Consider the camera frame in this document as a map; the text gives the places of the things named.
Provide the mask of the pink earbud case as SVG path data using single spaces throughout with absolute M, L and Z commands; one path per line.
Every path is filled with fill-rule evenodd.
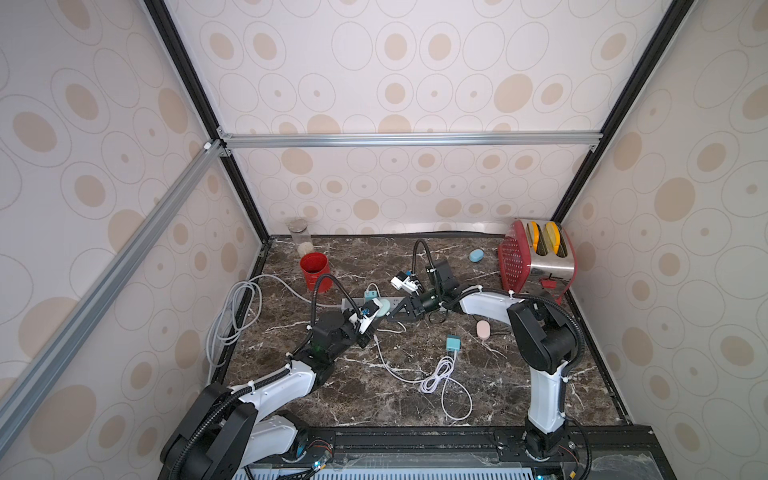
M 491 326 L 486 320 L 480 320 L 476 323 L 476 335 L 481 341 L 488 340 L 491 336 Z

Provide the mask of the green earbud case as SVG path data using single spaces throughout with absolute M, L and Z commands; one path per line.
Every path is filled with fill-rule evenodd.
M 376 298 L 373 302 L 378 307 L 376 311 L 377 318 L 386 316 L 391 309 L 391 302 L 386 298 Z

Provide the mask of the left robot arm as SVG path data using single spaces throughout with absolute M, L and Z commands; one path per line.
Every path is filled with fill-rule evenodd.
M 364 347 L 387 314 L 378 300 L 319 313 L 311 297 L 308 334 L 276 371 L 243 385 L 213 382 L 197 397 L 161 451 L 163 479 L 230 479 L 273 455 L 300 459 L 313 447 L 301 423 L 280 408 L 322 386 L 335 361 Z

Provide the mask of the blue earbud case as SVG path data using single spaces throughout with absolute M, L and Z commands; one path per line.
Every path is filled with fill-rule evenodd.
M 482 249 L 472 250 L 469 254 L 469 260 L 472 263 L 480 262 L 485 256 L 485 252 Z

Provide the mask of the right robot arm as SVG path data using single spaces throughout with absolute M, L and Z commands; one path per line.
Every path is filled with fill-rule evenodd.
M 549 297 L 513 290 L 461 285 L 448 262 L 433 260 L 425 240 L 415 242 L 412 256 L 424 248 L 428 283 L 413 269 L 398 272 L 392 286 L 406 293 L 394 312 L 404 309 L 419 320 L 437 310 L 486 317 L 511 327 L 521 358 L 530 368 L 531 400 L 523 441 L 527 454 L 545 461 L 568 442 L 566 383 L 585 352 L 584 332 L 567 310 Z

